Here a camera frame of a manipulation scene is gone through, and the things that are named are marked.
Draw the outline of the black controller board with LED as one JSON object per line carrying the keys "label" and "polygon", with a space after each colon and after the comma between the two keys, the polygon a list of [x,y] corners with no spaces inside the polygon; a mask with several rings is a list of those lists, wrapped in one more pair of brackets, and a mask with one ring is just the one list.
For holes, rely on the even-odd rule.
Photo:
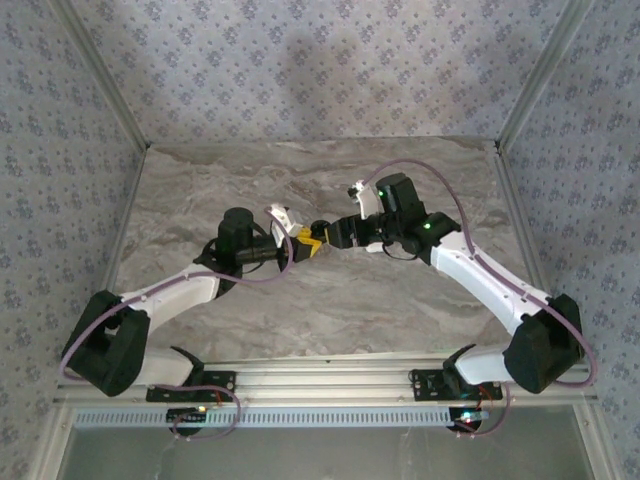
{"label": "black controller board with LED", "polygon": [[465,435],[475,434],[484,420],[489,419],[489,413],[481,408],[454,408],[449,409],[452,424],[448,429],[454,433]]}
{"label": "black controller board with LED", "polygon": [[203,424],[207,417],[207,409],[203,406],[169,409],[165,421],[176,438],[191,437],[199,433],[201,427],[180,427],[183,423]]}

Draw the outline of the grey metal panel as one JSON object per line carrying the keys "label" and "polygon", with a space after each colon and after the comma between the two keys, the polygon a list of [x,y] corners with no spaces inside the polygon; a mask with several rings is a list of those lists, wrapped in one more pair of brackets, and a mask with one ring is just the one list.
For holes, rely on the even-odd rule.
{"label": "grey metal panel", "polygon": [[445,429],[239,429],[202,442],[164,429],[76,431],[59,480],[594,480],[576,440]]}

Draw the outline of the aluminium table side rail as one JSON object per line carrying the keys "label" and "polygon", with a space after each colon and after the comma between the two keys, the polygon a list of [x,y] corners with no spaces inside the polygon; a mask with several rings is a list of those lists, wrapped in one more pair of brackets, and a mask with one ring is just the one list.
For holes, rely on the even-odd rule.
{"label": "aluminium table side rail", "polygon": [[[523,256],[524,264],[527,270],[528,279],[532,285],[547,293],[552,291],[550,282],[544,272],[542,261],[536,247],[533,232],[529,225],[526,209],[519,194],[517,183],[512,172],[509,161],[502,152],[501,144],[498,140],[494,141],[494,149],[496,151],[494,164],[498,177],[498,184],[502,193],[502,197],[507,206],[507,211],[511,224],[515,230],[516,239]],[[558,384],[565,388],[586,389],[591,387],[595,381],[598,367],[597,360],[589,344],[586,344],[585,357],[579,361],[570,372],[577,372],[579,369],[587,372],[584,380],[569,380],[569,373],[563,375]]]}
{"label": "aluminium table side rail", "polygon": [[115,303],[113,305],[109,305],[105,308],[101,308],[99,313],[92,314],[91,317],[85,315],[85,313],[81,314],[80,319],[78,320],[77,325],[74,327],[73,337],[74,339],[70,339],[69,348],[67,349],[63,359],[60,363],[60,372],[65,378],[76,378],[74,373],[68,373],[66,364],[73,357],[76,350],[87,340],[87,338],[91,335],[91,333],[102,325],[105,321],[107,321],[111,316],[115,315],[121,309],[127,306],[127,302],[122,301],[122,297],[118,296],[114,293],[113,288],[115,286],[119,266],[121,262],[121,256],[124,249],[124,242],[127,233],[127,228],[131,216],[131,211],[133,208],[133,204],[136,198],[136,193],[138,190],[138,186],[140,183],[140,179],[142,176],[144,163],[147,158],[148,151],[145,151],[142,154],[142,159],[137,167],[135,176],[132,181],[131,189],[127,197],[127,201],[125,204],[124,213],[120,217],[119,229],[115,238],[115,242],[113,244],[113,248],[109,257],[107,271],[102,280],[100,286],[100,293],[109,292],[113,297]]}

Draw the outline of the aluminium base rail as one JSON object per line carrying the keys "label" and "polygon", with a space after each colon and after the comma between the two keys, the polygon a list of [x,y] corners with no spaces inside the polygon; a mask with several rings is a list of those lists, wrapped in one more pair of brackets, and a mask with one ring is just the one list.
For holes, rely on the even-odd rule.
{"label": "aluminium base rail", "polygon": [[[409,372],[441,367],[449,353],[354,354],[246,359],[205,364],[205,371],[234,371],[235,394],[247,407],[408,406],[414,403]],[[551,385],[531,394],[512,385],[511,406],[597,403],[595,387],[582,390]],[[88,383],[61,380],[54,403],[75,406],[142,406],[144,386],[108,398]]]}

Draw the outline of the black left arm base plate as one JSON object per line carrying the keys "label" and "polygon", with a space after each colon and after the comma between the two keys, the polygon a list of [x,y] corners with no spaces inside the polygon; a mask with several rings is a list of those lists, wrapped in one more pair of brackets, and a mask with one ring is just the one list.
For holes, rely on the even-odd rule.
{"label": "black left arm base plate", "polygon": [[154,386],[146,393],[146,401],[151,403],[232,403],[231,396],[226,392],[211,390],[210,386],[216,386],[235,392],[237,373],[230,370],[203,370],[192,373],[185,382],[185,386],[207,386],[205,390],[178,391],[176,388]]}

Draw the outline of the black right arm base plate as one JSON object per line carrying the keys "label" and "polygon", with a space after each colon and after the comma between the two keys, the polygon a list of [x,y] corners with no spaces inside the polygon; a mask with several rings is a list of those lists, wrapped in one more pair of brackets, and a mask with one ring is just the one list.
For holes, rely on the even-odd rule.
{"label": "black right arm base plate", "polygon": [[415,401],[502,400],[500,384],[466,383],[457,373],[443,369],[413,369],[408,379]]}

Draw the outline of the aluminium frame post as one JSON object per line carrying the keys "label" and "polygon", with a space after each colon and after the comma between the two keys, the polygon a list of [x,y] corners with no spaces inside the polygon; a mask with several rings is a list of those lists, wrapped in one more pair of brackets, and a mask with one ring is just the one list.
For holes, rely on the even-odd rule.
{"label": "aluminium frame post", "polygon": [[515,144],[518,135],[574,40],[593,3],[594,0],[566,0],[564,2],[564,8],[555,26],[496,138],[496,147],[500,155],[506,155]]}
{"label": "aluminium frame post", "polygon": [[78,51],[124,134],[138,151],[145,152],[149,148],[145,135],[72,1],[46,1]]}

